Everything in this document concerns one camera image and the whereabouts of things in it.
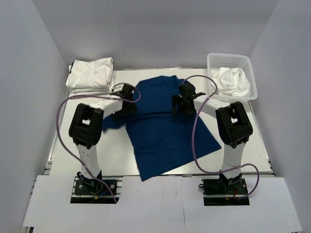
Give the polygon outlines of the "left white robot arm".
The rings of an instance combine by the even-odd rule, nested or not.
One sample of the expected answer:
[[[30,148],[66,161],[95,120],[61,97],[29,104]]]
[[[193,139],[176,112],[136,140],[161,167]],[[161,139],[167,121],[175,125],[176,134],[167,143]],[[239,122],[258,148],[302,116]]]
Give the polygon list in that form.
[[[122,88],[102,97],[101,101],[90,105],[77,105],[69,127],[69,136],[73,139],[79,152],[81,171],[78,179],[93,194],[102,190],[102,171],[98,164],[97,144],[102,135],[103,120],[112,116],[114,120],[134,113],[140,92],[132,85],[123,83]]]

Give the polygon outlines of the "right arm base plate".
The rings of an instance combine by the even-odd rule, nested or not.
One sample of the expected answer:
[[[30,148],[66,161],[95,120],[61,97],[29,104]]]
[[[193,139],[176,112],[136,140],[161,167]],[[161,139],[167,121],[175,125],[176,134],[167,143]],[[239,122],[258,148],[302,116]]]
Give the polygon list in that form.
[[[249,197],[239,199],[248,194],[245,179],[234,184],[227,191],[221,187],[219,179],[204,179],[198,185],[203,191],[204,206],[248,206]]]

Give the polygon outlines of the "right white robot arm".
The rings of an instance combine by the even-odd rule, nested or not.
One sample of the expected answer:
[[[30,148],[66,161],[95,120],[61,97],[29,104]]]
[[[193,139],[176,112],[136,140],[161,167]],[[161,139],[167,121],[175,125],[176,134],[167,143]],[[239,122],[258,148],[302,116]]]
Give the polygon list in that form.
[[[197,162],[195,152],[195,130],[201,112],[217,120],[219,136],[224,143],[223,164],[218,172],[219,190],[232,193],[242,180],[242,153],[253,128],[241,102],[225,103],[212,98],[212,95],[196,93],[189,82],[179,86],[179,95],[172,96],[173,114],[196,114],[191,135],[191,149],[194,161]]]

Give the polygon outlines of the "blue t shirt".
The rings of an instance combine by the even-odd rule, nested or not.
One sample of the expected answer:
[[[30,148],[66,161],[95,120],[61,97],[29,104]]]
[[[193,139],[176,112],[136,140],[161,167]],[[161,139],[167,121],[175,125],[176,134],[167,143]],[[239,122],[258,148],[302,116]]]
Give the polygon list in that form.
[[[121,120],[114,121],[112,116],[103,120],[104,132],[126,127],[142,181],[193,161],[191,135],[196,115],[172,114],[172,95],[180,94],[181,83],[176,76],[140,81],[136,86],[141,94],[137,111]],[[220,149],[221,145],[199,118],[195,130],[196,157]]]

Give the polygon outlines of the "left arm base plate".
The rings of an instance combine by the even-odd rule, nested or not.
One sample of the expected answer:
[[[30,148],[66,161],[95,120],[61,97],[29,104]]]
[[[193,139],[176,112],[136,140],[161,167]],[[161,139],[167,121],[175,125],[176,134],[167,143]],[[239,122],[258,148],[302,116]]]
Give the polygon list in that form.
[[[121,196],[122,178],[105,177],[104,182],[111,189],[116,201]],[[107,187],[99,184],[99,187],[90,189],[82,181],[75,177],[70,199],[71,204],[116,204]]]

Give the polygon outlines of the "white t shirt stack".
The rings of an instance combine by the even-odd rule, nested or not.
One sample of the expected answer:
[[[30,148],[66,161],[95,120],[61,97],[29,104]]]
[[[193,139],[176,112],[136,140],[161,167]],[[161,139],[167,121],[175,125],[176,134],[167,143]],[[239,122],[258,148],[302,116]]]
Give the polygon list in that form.
[[[71,93],[111,91],[114,86],[113,58],[92,62],[75,60],[69,66],[66,87]]]

